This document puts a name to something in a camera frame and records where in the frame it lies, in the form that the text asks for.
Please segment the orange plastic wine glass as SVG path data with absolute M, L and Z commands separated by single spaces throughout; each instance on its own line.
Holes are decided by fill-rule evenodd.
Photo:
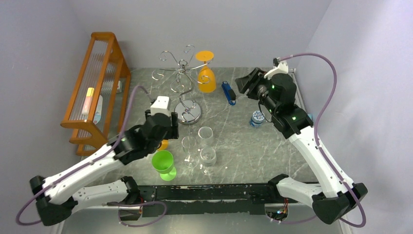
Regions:
M 200 51 L 195 55 L 203 66 L 198 74 L 198 89 L 202 93 L 212 93 L 216 89 L 216 79 L 208 64 L 213 61 L 214 54 L 211 51 Z
M 165 150 L 168 147 L 168 145 L 169 145 L 169 141 L 164 139 L 164 140 L 161 141 L 161 143 L 160 143 L 157 150 L 158 151 Z

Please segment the green plastic wine glass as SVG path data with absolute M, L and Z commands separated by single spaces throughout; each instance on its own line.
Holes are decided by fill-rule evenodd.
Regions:
M 171 152 L 167 150 L 156 152 L 152 157 L 151 163 L 164 181 L 172 181 L 175 179 L 177 170 Z

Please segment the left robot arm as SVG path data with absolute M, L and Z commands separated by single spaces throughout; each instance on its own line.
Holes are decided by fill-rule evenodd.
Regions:
M 102 175 L 153 154 L 162 140 L 179 137 L 178 114 L 150 114 L 146 120 L 110 139 L 93 155 L 50 177 L 35 176 L 30 186 L 36 209 L 44 226 L 58 224 L 77 211 L 103 203 L 132 205 L 140 201 L 139 187 L 131 176 L 100 186 L 89 183 Z

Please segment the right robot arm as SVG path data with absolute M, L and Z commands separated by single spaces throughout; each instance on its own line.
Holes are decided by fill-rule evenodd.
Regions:
M 273 202 L 295 200 L 311 207 L 325 224 L 342 218 L 366 196 L 363 183 L 354 183 L 338 166 L 321 140 L 308 114 L 295 104 L 297 86 L 289 74 L 270 74 L 255 68 L 235 80 L 238 91 L 257 100 L 271 114 L 271 123 L 293 144 L 316 176 L 319 184 L 299 182 L 281 174 L 268 184 L 268 197 Z

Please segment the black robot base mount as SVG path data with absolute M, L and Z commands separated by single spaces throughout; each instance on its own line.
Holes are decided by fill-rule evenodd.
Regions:
M 143 202 L 143 217 L 167 215 L 233 214 L 264 215 L 265 209 L 282 206 L 285 198 L 276 195 L 266 183 L 216 185 L 152 185 L 139 186 L 139 192 L 120 202 L 122 209 Z

